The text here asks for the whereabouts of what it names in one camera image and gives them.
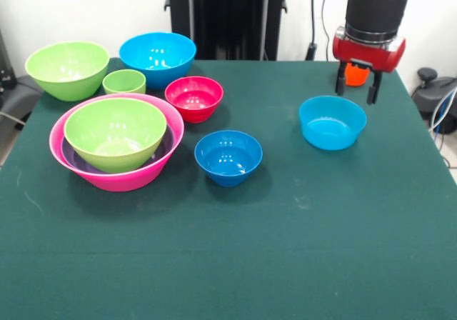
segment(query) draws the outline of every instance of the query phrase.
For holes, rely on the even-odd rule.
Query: light green bowl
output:
[[[92,96],[108,69],[108,52],[100,45],[72,41],[46,46],[26,61],[26,71],[47,93],[62,101]]]
[[[107,94],[146,93],[146,77],[137,70],[124,69],[113,71],[106,75],[102,84]]]
[[[157,107],[145,101],[115,98],[77,109],[66,120],[64,135],[83,159],[115,174],[144,164],[165,130],[165,116]]]

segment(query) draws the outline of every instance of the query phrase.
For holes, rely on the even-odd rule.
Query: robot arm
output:
[[[346,25],[333,39],[333,55],[340,61],[336,93],[343,95],[345,69],[351,62],[374,73],[367,103],[378,97],[383,72],[392,72],[405,51],[406,41],[397,37],[408,0],[348,0]]]

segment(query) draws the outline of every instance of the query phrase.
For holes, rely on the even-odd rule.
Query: blue bowl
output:
[[[240,131],[213,132],[195,146],[197,163],[220,186],[244,182],[260,164],[262,156],[260,143]]]
[[[195,53],[195,44],[186,36],[161,32],[135,36],[119,50],[124,65],[143,73],[151,89],[163,89],[185,76]]]
[[[306,100],[298,115],[305,139],[323,150],[346,149],[356,142],[366,125],[365,111],[338,96],[317,96]]]

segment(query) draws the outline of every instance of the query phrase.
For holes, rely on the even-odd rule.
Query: pink bowl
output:
[[[154,163],[144,166],[140,169],[124,172],[122,174],[93,174],[85,172],[70,165],[64,158],[62,153],[62,141],[64,140],[64,124],[68,117],[78,108],[85,104],[101,99],[109,99],[112,97],[124,97],[130,99],[137,99],[149,102],[159,108],[166,117],[166,122],[173,132],[174,142],[171,150],[165,154],[161,159]],[[49,147],[51,153],[57,161],[65,166],[67,169],[72,170],[83,179],[92,183],[94,186],[107,190],[107,191],[130,191],[141,188],[142,186],[151,183],[162,171],[166,162],[181,142],[184,135],[184,122],[181,115],[175,110],[172,105],[154,96],[145,94],[111,94],[105,96],[95,97],[88,101],[82,102],[60,117],[54,124],[51,134],[49,135]]]
[[[171,82],[165,99],[178,109],[184,121],[192,124],[206,121],[224,96],[222,86],[208,77],[189,76]]]

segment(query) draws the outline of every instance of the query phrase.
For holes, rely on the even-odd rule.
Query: bowl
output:
[[[149,157],[146,163],[144,163],[141,167],[152,164],[155,161],[158,161],[163,156],[165,156],[167,152],[169,152],[173,148],[173,142],[173,132],[170,129],[170,127],[167,126],[164,137],[162,138],[159,147],[157,147],[157,150],[152,154],[151,157]],[[79,156],[76,151],[74,151],[73,147],[66,139],[64,139],[64,141],[62,142],[62,154],[64,155],[65,161],[74,168],[80,169],[85,172],[92,172],[95,174],[107,174],[106,172],[98,170],[95,166],[92,166],[87,161],[83,160],[82,157]]]
[[[65,139],[90,165],[112,174],[140,167],[155,152],[166,130],[164,114],[135,99],[102,99],[85,104],[66,120]]]
[[[107,94],[146,93],[146,77],[137,70],[122,69],[106,75],[102,81]]]
[[[46,46],[26,61],[26,72],[48,94],[62,101],[79,101],[100,87],[109,55],[102,46],[72,41]]]
[[[165,89],[165,99],[178,109],[184,121],[192,124],[206,121],[223,96],[218,82],[202,76],[182,77]]]
[[[166,162],[170,159],[174,153],[184,135],[184,122],[179,112],[168,102],[159,99],[158,97],[145,95],[145,94],[112,94],[99,96],[94,99],[111,99],[111,98],[129,98],[137,99],[153,104],[159,108],[166,117],[166,122],[173,133],[173,147],[169,150],[162,158],[158,161],[153,162],[147,166],[141,167],[134,171],[124,172],[121,174],[97,174],[92,172],[86,172],[70,165],[62,153],[62,144],[64,142],[64,124],[68,117],[75,112],[78,108],[88,104],[91,100],[82,102],[76,105],[54,124],[51,133],[49,135],[49,148],[53,157],[65,168],[71,170],[75,174],[78,174],[81,178],[87,180],[97,188],[106,191],[131,191],[134,189],[141,188],[151,183],[165,167]]]
[[[342,150],[354,144],[365,128],[363,109],[340,96],[317,96],[298,111],[301,131],[311,145],[323,150]]]
[[[163,89],[186,75],[195,53],[195,44],[186,36],[162,32],[135,36],[119,50],[124,65],[143,73],[151,89]]]
[[[244,182],[260,164],[262,156],[260,143],[240,131],[213,132],[195,146],[197,163],[220,186]]]

